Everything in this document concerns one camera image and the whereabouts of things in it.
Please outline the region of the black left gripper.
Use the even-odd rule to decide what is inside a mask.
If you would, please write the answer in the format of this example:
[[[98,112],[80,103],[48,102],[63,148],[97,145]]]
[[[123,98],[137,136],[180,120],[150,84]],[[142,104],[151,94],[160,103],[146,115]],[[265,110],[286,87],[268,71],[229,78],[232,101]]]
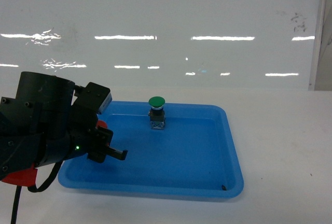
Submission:
[[[86,153],[89,135],[88,159],[103,163],[106,156],[125,160],[127,150],[109,147],[113,131],[98,126],[95,128],[98,109],[80,105],[58,108],[50,104],[41,104],[38,109],[38,122],[34,130],[37,152],[34,166],[41,167],[63,160],[78,157]]]

